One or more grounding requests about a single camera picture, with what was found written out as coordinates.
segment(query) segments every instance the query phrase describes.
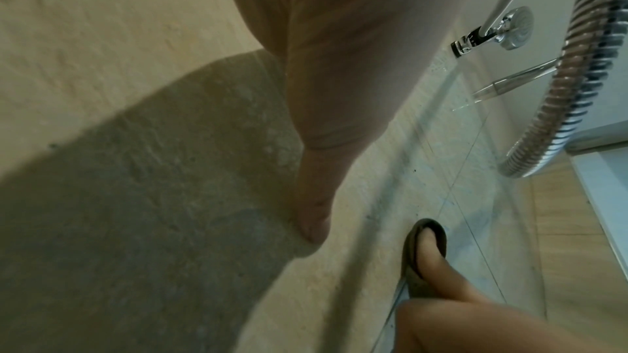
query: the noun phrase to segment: person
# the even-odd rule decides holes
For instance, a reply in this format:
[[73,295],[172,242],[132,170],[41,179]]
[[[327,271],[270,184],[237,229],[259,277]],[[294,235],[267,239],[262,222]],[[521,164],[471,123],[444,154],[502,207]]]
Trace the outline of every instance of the person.
[[418,221],[404,245],[402,272],[411,299],[396,310],[394,353],[619,353],[504,305],[493,303],[445,259],[447,237]]
[[296,221],[322,244],[336,191],[430,65],[464,0],[234,0],[285,63],[286,100],[304,145]]

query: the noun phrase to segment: dark slipper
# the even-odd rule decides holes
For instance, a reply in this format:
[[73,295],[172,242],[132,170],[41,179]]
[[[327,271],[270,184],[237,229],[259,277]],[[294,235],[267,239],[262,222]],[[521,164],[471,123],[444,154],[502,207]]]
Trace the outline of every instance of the dark slipper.
[[443,229],[438,222],[429,218],[417,221],[406,237],[401,261],[401,277],[406,278],[408,292],[411,298],[437,296],[434,290],[423,280],[417,266],[417,238],[426,227],[434,232],[436,236],[436,246],[443,258],[447,254],[447,235],[445,234],[445,229]]

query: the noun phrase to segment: floor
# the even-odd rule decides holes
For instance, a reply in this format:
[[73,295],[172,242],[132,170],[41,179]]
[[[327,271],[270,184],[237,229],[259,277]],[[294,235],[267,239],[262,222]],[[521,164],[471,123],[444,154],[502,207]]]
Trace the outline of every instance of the floor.
[[567,156],[532,177],[548,320],[628,349],[628,280]]
[[417,218],[493,299],[545,312],[514,135],[447,41],[316,250],[290,223],[283,72],[232,0],[0,0],[7,350],[365,352]]

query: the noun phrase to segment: metal hose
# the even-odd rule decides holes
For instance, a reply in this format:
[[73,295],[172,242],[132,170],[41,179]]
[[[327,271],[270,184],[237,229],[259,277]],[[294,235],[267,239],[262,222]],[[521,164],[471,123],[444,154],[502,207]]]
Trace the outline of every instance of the metal hose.
[[549,89],[500,173],[533,174],[563,149],[598,96],[627,31],[628,0],[576,0]]

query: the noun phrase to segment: slipper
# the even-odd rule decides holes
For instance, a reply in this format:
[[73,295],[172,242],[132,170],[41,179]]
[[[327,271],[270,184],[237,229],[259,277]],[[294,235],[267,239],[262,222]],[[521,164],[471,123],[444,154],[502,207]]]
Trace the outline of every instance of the slipper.
[[443,229],[437,221],[429,218],[417,221],[404,242],[404,252],[401,263],[401,277],[406,278],[408,292],[411,298],[438,297],[429,284],[423,280],[417,266],[417,238],[426,227],[433,230],[436,236],[436,246],[443,258],[447,254],[447,235],[445,234],[445,229]]

